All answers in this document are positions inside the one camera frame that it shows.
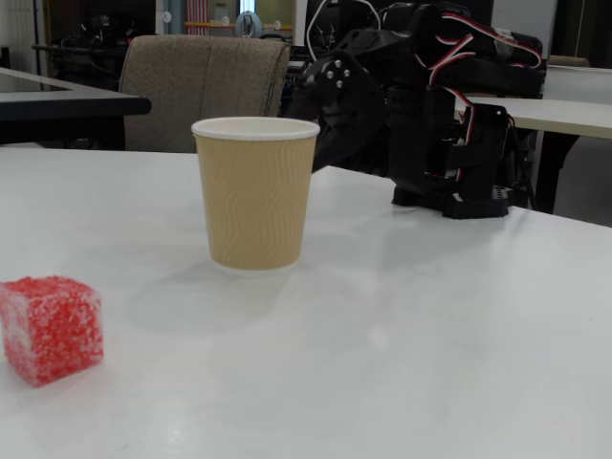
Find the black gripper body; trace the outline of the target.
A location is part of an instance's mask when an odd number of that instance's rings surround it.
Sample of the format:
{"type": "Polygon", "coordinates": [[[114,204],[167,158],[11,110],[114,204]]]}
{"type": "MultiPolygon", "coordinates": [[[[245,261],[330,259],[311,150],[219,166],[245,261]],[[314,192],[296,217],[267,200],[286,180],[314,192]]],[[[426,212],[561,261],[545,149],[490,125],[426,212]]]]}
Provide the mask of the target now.
{"type": "Polygon", "coordinates": [[[334,57],[347,60],[350,76],[344,78],[342,93],[358,87],[359,75],[369,75],[378,87],[424,92],[424,65],[416,54],[424,44],[418,29],[393,31],[357,29],[334,48],[334,57]]]}

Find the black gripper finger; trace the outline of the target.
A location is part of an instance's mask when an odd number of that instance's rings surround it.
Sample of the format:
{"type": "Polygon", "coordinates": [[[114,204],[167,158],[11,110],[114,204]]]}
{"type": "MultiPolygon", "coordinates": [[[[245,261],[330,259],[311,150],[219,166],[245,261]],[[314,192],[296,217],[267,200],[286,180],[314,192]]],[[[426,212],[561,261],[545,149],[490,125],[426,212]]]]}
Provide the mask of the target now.
{"type": "Polygon", "coordinates": [[[323,123],[315,172],[358,155],[383,128],[386,105],[376,80],[346,52],[334,52],[312,76],[317,119],[323,123]]]}
{"type": "Polygon", "coordinates": [[[295,117],[318,125],[328,125],[323,107],[331,99],[334,71],[329,66],[311,66],[303,71],[295,87],[295,117]]]}

